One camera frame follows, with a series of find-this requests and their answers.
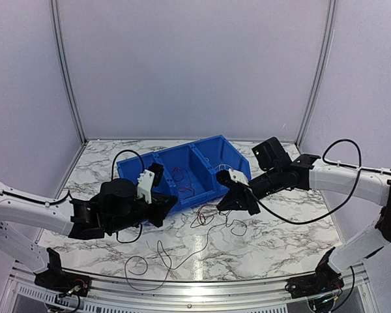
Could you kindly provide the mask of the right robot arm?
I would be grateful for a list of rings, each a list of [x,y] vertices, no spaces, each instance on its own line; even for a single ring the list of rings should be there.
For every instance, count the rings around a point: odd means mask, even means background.
[[[322,257],[315,272],[307,277],[307,288],[323,292],[340,283],[341,273],[358,261],[370,258],[391,244],[391,169],[365,168],[334,162],[325,156],[301,154],[292,160],[280,141],[271,137],[252,149],[260,176],[248,180],[237,170],[221,170],[217,181],[229,190],[219,202],[219,211],[247,211],[256,215],[270,209],[262,199],[283,190],[318,190],[345,194],[381,206],[378,219],[345,244],[331,248]]]

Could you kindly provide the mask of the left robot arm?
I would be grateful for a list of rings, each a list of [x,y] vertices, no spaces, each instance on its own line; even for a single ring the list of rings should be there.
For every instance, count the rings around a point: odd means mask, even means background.
[[[153,190],[159,175],[149,170],[137,183],[113,179],[102,183],[97,195],[89,200],[44,198],[14,190],[0,182],[0,251],[22,262],[55,290],[69,285],[69,275],[59,268],[59,258],[51,250],[38,246],[10,223],[50,230],[78,240],[102,239],[145,221],[157,228],[175,206],[176,196]]]

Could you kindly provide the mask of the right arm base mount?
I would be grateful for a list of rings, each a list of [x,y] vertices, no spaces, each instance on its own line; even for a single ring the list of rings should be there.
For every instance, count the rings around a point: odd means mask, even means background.
[[[285,290],[290,293],[292,299],[297,299],[340,290],[343,287],[344,282],[340,276],[329,278],[325,274],[314,273],[289,278]]]

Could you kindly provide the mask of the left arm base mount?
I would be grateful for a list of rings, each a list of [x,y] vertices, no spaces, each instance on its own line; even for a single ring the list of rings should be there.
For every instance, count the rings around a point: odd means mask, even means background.
[[[91,277],[69,272],[35,274],[35,285],[57,291],[63,295],[86,297],[91,286]]]

